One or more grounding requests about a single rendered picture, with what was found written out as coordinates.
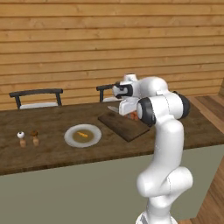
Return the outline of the black chair with white seat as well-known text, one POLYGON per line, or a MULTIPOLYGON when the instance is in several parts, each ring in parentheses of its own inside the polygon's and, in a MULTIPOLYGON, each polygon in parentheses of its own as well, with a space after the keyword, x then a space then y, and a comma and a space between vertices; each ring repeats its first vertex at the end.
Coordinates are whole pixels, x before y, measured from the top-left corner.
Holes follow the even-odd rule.
POLYGON ((57 107, 61 106, 60 95, 63 93, 62 88, 45 88, 45 89, 33 89, 33 90, 24 90, 16 91, 9 93, 10 98, 14 98, 17 104, 18 109, 37 109, 37 108, 47 108, 47 107, 57 107), (27 95, 40 95, 40 94, 55 94, 56 102, 40 102, 23 105, 20 101, 21 96, 27 95))
POLYGON ((115 96, 105 98, 104 97, 104 91, 108 90, 108 89, 111 89, 112 92, 115 93, 119 90, 119 85, 117 83, 115 83, 115 84, 97 86, 96 90, 100 92, 100 102, 116 102, 116 101, 121 100, 121 98, 117 98, 115 96))

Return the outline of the brown wooden cutting board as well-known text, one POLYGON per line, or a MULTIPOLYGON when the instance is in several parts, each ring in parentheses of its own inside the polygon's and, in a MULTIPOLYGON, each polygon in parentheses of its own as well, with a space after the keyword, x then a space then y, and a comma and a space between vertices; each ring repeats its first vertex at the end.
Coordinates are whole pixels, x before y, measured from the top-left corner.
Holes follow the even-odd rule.
POLYGON ((98 120, 126 142, 131 142, 150 130, 147 125, 125 118, 113 111, 103 113, 98 117, 98 120))

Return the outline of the brown-topped wooden pepper shaker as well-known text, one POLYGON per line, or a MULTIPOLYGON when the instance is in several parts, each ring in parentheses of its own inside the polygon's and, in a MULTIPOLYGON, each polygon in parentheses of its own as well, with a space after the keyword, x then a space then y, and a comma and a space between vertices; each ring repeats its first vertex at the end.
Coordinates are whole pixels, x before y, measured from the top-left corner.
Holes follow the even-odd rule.
POLYGON ((35 146, 39 146, 39 133, 36 130, 31 132, 32 141, 35 146))

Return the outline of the reddish meat piece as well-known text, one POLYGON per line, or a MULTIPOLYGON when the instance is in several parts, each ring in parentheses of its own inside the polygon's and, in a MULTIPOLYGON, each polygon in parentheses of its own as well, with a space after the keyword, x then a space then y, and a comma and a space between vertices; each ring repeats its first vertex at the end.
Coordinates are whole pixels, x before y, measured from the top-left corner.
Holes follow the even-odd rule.
POLYGON ((135 121, 138 120, 138 116, 137 116, 137 112, 136 111, 127 114, 125 117, 129 118, 131 120, 135 120, 135 121))

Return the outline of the grey-green kitchen island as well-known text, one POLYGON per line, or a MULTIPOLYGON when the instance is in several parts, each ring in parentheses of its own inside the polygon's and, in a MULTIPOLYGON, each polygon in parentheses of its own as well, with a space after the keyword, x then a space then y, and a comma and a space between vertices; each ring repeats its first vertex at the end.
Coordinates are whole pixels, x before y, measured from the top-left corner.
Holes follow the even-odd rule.
POLYGON ((0 224, 135 224, 151 155, 0 177, 0 224))

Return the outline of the white-topped wooden salt shaker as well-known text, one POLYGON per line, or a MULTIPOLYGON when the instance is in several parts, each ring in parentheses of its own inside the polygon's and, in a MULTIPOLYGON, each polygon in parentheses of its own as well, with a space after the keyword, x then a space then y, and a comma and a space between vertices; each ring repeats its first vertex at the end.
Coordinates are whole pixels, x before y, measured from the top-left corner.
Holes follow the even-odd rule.
POLYGON ((19 138, 20 146, 24 148, 26 146, 25 133, 23 131, 19 131, 17 133, 17 137, 19 138))

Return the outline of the grey round plate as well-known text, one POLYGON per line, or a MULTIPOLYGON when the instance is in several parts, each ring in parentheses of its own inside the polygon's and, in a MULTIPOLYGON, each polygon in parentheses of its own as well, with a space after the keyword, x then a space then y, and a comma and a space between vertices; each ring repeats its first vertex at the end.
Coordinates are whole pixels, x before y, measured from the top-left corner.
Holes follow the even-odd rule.
POLYGON ((97 144, 102 138, 101 130, 92 124, 78 124, 69 128, 64 139, 66 143, 76 148, 86 148, 97 144), (80 136, 77 132, 87 134, 88 137, 80 136))

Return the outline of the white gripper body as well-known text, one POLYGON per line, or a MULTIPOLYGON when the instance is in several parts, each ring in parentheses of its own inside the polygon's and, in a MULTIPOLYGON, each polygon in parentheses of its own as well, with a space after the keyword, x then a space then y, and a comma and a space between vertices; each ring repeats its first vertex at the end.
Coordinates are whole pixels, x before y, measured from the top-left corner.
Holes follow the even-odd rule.
POLYGON ((126 116, 127 114, 137 110, 137 103, 139 99, 137 97, 128 97, 123 99, 119 104, 119 114, 126 116))

